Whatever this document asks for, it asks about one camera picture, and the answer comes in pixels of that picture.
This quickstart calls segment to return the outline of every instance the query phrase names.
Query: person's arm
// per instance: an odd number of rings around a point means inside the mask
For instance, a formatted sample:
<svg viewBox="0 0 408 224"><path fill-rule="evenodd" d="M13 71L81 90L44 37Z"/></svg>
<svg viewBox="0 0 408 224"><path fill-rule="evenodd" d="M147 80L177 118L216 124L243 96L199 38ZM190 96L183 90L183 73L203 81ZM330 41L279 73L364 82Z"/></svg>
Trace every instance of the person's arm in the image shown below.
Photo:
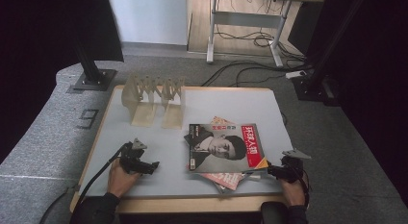
<svg viewBox="0 0 408 224"><path fill-rule="evenodd" d="M110 224L115 220L116 206L120 198L135 184L140 174L127 174L119 164L119 159L112 162L109 172L108 191L103 197L87 198L72 214L71 224Z"/></svg>
<svg viewBox="0 0 408 224"><path fill-rule="evenodd" d="M305 194L299 181L292 184L285 180L279 179L283 194L288 201L288 224L307 224Z"/></svg>

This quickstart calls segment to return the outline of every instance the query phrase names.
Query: black stand base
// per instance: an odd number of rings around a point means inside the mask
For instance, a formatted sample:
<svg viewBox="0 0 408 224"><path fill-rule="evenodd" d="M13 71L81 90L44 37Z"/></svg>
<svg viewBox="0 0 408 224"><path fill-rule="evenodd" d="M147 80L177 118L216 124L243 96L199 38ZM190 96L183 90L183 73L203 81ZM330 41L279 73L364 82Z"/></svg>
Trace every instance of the black stand base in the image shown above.
<svg viewBox="0 0 408 224"><path fill-rule="evenodd" d="M337 101L339 87L332 79L324 79L317 89L310 87L310 80L305 78L293 78L292 83L300 101L317 101L323 102L326 106L340 106Z"/></svg>
<svg viewBox="0 0 408 224"><path fill-rule="evenodd" d="M96 90L106 91L112 79L116 75L116 70L113 69L98 69L100 73L99 80L89 81L85 73L81 75L75 86L71 86L70 91L75 90Z"/></svg>

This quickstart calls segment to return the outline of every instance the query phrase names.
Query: stack of magazines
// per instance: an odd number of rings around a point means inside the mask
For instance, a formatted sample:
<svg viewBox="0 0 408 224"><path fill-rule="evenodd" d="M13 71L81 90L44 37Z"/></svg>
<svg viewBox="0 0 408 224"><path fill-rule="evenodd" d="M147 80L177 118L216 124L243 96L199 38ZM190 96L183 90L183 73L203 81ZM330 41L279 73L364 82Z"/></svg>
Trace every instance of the stack of magazines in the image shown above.
<svg viewBox="0 0 408 224"><path fill-rule="evenodd" d="M189 171L213 181L219 192L268 167L256 124L234 124L215 117L210 124L190 124L184 136L190 147Z"/></svg>

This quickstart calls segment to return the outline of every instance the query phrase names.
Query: desk leg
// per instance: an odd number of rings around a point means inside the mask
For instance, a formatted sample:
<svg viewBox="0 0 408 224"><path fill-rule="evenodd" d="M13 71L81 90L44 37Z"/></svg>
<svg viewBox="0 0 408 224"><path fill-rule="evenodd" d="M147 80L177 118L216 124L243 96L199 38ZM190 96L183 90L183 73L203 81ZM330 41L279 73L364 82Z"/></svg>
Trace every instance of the desk leg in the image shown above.
<svg viewBox="0 0 408 224"><path fill-rule="evenodd" d="M287 0L285 9L283 10L281 20L279 22L279 27L276 32L275 38L269 42L270 50L272 51L273 58L275 59L275 63L277 67L283 67L282 60L279 56L279 51L277 50L277 45L279 43L279 38L282 34L283 26L285 25L286 18L288 17L289 9L291 8L292 1Z"/></svg>
<svg viewBox="0 0 408 224"><path fill-rule="evenodd" d="M211 10L211 24L210 24L210 36L208 37L207 46L207 63L214 62L214 26L217 9L217 0L213 0L213 9Z"/></svg>

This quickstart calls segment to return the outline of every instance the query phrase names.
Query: table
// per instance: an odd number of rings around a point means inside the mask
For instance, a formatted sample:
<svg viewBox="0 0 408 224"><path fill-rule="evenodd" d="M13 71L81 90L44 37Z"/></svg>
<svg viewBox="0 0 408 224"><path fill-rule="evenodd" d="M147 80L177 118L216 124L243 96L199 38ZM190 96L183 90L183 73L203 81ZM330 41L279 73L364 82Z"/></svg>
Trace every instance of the table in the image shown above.
<svg viewBox="0 0 408 224"><path fill-rule="evenodd" d="M85 186L121 144L135 138L135 133L148 146L141 159L144 162L161 163L153 175L141 178L138 185L128 192L128 197L123 198L117 212L256 212L266 201L285 202L279 183L270 175L263 177L260 182L244 180L234 193L220 195L211 182L199 175L187 173L186 168L188 147L184 145L183 135L188 132L188 125L192 122L209 123L215 115L235 123L256 123L266 157L273 164L280 164L282 151L293 148L270 89L185 87L186 109L182 130L162 129L164 112L159 108L152 127L131 126L130 115L121 105L122 90L123 86L117 86L111 96L80 185ZM215 107L220 102L226 105ZM98 180L89 189L87 196L104 194L108 170ZM76 192L71 201L72 211L81 192Z"/></svg>
<svg viewBox="0 0 408 224"><path fill-rule="evenodd" d="M262 27L262 28L275 28L277 29L274 40L269 42L270 51L275 59L277 67L283 67L279 52L277 50L277 44L281 37L283 27L288 16L289 9L292 1L302 2L319 2L324 0L284 0L285 8L280 15L267 15L267 14L255 14L255 13L242 13L242 12L221 12L217 11L217 0L213 0L213 8L211 11L211 25L210 36L207 46L207 63L214 61L214 27L216 24L222 25L235 25L235 26L248 26L248 27Z"/></svg>

